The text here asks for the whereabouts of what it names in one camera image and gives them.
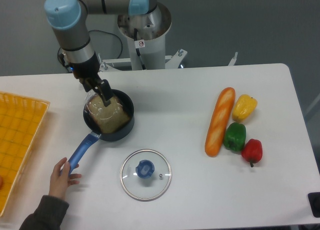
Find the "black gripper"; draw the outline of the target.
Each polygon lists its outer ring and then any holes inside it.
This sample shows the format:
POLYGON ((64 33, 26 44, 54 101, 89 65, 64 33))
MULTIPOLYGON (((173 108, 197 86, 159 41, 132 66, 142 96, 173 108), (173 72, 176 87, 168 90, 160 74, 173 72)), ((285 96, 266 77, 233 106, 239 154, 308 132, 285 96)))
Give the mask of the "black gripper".
POLYGON ((65 68, 70 68, 74 77, 79 80, 86 92, 94 90, 96 93, 99 93, 105 107, 111 103, 113 91, 108 81, 102 80, 98 75, 100 63, 96 53, 90 59, 81 63, 67 62, 66 56, 60 53, 59 62, 65 68))

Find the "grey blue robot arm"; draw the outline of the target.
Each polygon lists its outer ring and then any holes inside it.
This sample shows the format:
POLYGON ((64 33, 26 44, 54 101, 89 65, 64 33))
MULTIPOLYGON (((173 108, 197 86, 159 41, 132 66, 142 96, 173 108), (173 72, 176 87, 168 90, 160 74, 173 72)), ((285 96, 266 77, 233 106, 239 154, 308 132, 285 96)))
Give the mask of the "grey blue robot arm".
POLYGON ((157 0, 46 0, 44 10, 67 66, 85 91, 94 90, 105 106, 114 96, 107 80, 99 75, 100 63, 86 26, 90 14, 145 16, 157 0))

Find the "person's hand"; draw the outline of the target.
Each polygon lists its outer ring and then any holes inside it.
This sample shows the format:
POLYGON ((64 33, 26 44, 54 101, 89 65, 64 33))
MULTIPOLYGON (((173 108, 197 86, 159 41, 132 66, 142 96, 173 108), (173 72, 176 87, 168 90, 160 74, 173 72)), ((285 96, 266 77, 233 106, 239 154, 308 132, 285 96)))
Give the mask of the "person's hand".
POLYGON ((79 173, 69 174, 70 169, 71 165, 66 157, 62 158, 54 166, 49 181, 49 196, 66 200, 67 189, 72 185, 80 183, 79 179, 82 175, 79 173))

